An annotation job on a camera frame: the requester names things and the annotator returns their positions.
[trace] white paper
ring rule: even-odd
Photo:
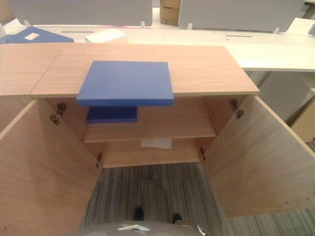
[[[172,139],[143,139],[140,146],[143,148],[171,149]]]
[[[28,39],[28,40],[34,40],[39,36],[39,34],[37,33],[31,33],[28,36],[26,36],[24,39]]]

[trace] wood grain surface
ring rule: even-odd
[[[63,121],[67,126],[83,141],[85,131],[87,128],[86,117],[89,112],[89,108],[80,107],[75,98],[47,98],[46,101],[52,106],[54,110],[57,110],[58,103],[66,103],[67,108],[62,116]]]
[[[93,60],[166,61],[175,96],[258,93],[222,46],[72,43],[67,44],[31,95],[75,97]]]
[[[45,101],[31,101],[0,133],[0,222],[4,235],[79,229],[99,177],[96,160]]]
[[[138,107],[137,122],[88,124],[84,142],[213,136],[202,98],[187,97],[174,106]]]
[[[216,135],[221,132],[231,116],[234,115],[234,112],[230,106],[230,100],[237,100],[238,103],[241,104],[245,97],[245,95],[202,97]],[[200,148],[203,148],[204,152],[206,152],[214,139],[215,138],[213,137],[197,138],[196,145]]]
[[[30,97],[2,97],[0,98],[0,132],[19,114],[31,101]]]
[[[314,152],[257,96],[240,109],[203,162],[226,215],[314,207]]]
[[[104,168],[199,161],[194,139],[173,139],[172,149],[140,147],[140,141],[102,144]]]
[[[311,142],[315,138],[315,98],[291,128],[305,143]]]
[[[65,43],[1,44],[0,96],[30,94]]]

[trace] cardboard box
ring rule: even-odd
[[[160,0],[159,21],[162,24],[178,26],[181,0]]]
[[[4,23],[14,17],[6,0],[0,0],[0,23]]]
[[[181,7],[181,0],[160,0],[161,6],[163,7],[169,7],[169,8],[177,8],[179,9]]]
[[[159,21],[162,24],[178,26],[179,9],[160,7]]]

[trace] gray partition panel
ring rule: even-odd
[[[152,25],[152,0],[8,0],[21,24]]]
[[[179,26],[187,28],[286,31],[303,0],[182,0]]]

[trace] white desk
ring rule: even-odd
[[[315,71],[315,37],[298,30],[305,21],[297,21],[288,33],[270,34],[217,30],[183,30],[159,22],[159,8],[153,8],[153,24],[149,28],[118,28],[127,35],[128,43],[223,45],[245,70],[258,71]],[[105,26],[37,26],[85,42],[84,36],[109,29]],[[5,27],[14,34],[25,28],[18,20]]]

